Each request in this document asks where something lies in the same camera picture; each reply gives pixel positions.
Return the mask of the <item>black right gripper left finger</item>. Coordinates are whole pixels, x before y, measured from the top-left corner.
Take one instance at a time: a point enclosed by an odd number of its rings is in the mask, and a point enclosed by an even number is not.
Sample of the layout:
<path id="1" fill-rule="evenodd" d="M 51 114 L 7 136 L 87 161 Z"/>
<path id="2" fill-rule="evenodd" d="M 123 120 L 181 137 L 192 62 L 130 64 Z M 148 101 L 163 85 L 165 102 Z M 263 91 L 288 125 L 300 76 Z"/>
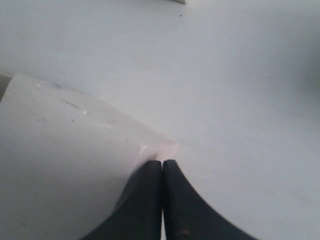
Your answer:
<path id="1" fill-rule="evenodd" d="M 112 214 L 84 240 L 159 240 L 162 227 L 162 163 L 148 160 L 127 181 Z"/>

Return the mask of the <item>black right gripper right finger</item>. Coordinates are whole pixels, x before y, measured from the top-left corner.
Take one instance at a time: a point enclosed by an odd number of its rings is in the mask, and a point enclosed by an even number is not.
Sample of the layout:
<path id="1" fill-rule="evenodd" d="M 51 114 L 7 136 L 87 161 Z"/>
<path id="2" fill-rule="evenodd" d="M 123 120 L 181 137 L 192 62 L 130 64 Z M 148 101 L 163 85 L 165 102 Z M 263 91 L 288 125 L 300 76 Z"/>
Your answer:
<path id="1" fill-rule="evenodd" d="M 251 240 L 196 192 L 175 160 L 162 165 L 163 216 L 167 240 Z"/>

